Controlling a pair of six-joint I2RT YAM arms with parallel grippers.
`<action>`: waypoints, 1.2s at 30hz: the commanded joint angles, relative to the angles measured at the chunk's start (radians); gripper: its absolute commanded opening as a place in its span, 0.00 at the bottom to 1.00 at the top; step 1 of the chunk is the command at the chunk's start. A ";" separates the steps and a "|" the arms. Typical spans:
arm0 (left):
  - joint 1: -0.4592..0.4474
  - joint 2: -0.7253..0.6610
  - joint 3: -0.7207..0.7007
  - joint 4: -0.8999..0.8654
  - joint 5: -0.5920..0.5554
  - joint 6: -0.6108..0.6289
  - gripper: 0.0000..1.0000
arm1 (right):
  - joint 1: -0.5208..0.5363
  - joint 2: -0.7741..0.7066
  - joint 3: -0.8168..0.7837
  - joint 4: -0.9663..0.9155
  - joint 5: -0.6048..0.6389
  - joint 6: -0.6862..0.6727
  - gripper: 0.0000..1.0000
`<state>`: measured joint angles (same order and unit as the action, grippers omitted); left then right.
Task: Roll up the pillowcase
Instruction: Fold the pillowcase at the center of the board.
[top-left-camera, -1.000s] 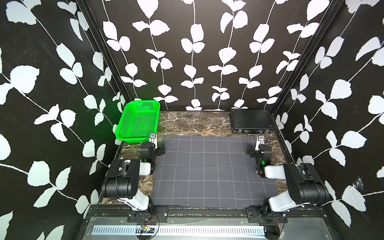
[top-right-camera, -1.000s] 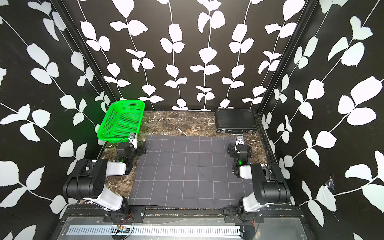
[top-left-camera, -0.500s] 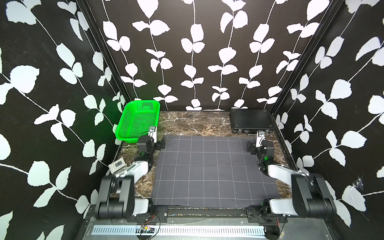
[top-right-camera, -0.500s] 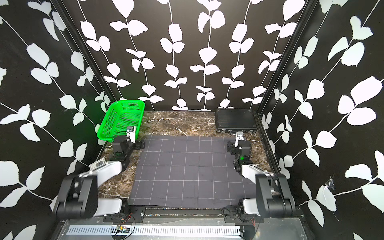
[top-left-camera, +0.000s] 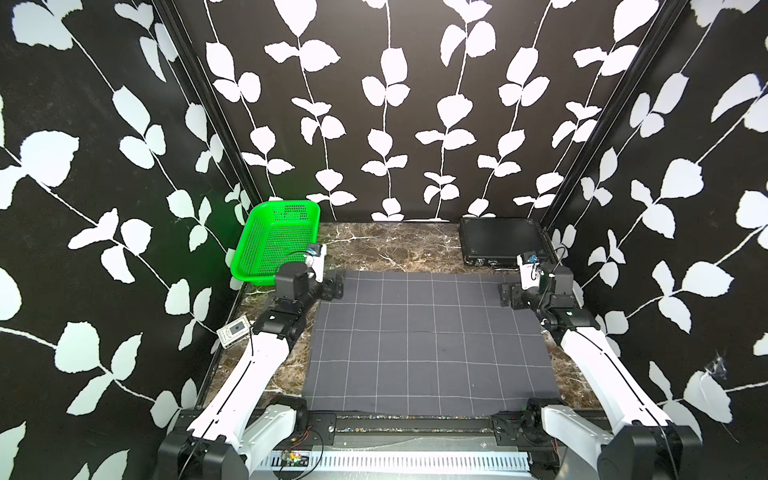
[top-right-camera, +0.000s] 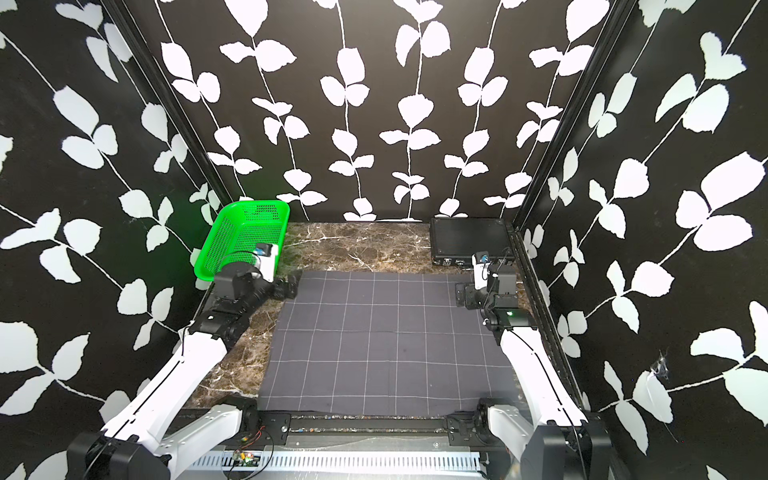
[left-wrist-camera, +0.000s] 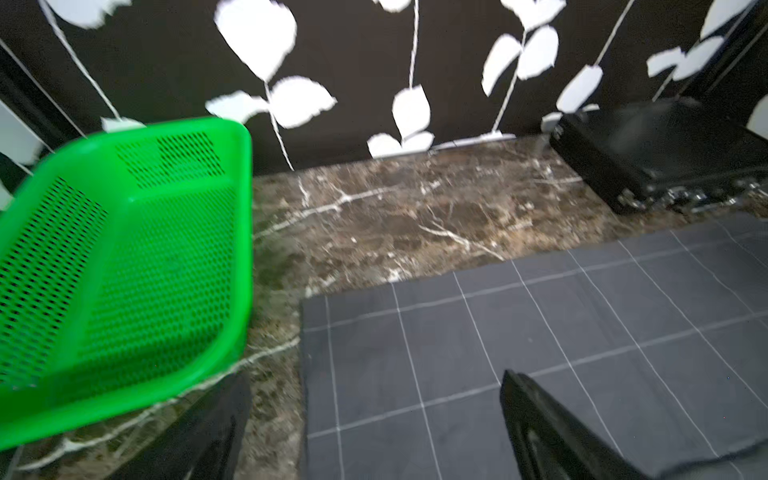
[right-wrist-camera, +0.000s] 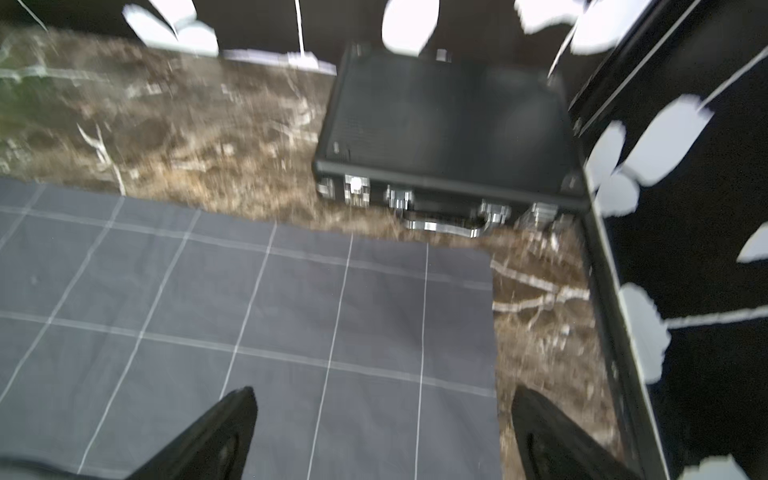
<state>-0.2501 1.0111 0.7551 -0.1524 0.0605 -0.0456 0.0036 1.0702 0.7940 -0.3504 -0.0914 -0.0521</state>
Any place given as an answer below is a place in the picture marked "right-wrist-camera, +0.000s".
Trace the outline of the grey checked pillowcase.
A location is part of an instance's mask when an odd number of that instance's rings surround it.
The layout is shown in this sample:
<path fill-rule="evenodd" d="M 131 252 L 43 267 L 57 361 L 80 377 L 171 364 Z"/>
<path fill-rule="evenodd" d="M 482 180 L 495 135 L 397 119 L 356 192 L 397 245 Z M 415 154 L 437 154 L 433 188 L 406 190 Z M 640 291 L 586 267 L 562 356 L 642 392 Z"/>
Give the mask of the grey checked pillowcase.
<path fill-rule="evenodd" d="M 254 390 L 247 479 L 498 479 L 490 259 L 1 183 L 1 455 L 124 478 Z"/>

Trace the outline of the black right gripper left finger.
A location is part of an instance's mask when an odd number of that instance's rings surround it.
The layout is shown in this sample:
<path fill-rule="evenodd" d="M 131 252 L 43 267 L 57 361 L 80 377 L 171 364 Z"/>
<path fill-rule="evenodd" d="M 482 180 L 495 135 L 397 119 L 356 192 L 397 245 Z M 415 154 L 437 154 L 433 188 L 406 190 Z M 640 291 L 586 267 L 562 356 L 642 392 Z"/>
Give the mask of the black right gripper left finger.
<path fill-rule="evenodd" d="M 240 479 L 258 418 L 252 387 L 225 395 L 131 479 Z"/>

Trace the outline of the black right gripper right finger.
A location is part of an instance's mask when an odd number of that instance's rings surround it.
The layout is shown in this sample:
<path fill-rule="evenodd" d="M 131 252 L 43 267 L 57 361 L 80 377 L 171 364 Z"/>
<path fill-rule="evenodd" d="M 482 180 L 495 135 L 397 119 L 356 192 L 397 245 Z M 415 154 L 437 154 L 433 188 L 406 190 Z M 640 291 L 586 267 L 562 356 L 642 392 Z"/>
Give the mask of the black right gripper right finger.
<path fill-rule="evenodd" d="M 541 393 L 516 387 L 512 423 L 528 479 L 636 479 L 585 430 Z"/>

